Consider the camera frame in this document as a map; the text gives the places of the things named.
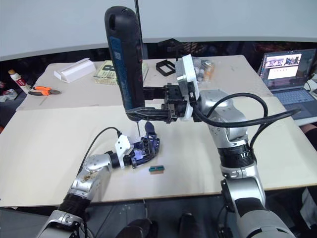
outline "bottle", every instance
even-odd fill
[[[13,69],[9,70],[8,73],[26,94],[31,90],[30,86],[24,81],[20,74],[16,73]]]

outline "laptop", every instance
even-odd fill
[[[287,110],[300,108],[293,119],[317,117],[317,100],[306,90],[316,49],[264,54],[258,74]]]

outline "orange pliers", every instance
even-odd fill
[[[54,89],[42,87],[42,86],[33,87],[33,89],[37,90],[37,92],[29,91],[29,94],[34,96],[43,96],[43,95],[48,96],[50,94],[60,94],[58,90],[54,90]]]

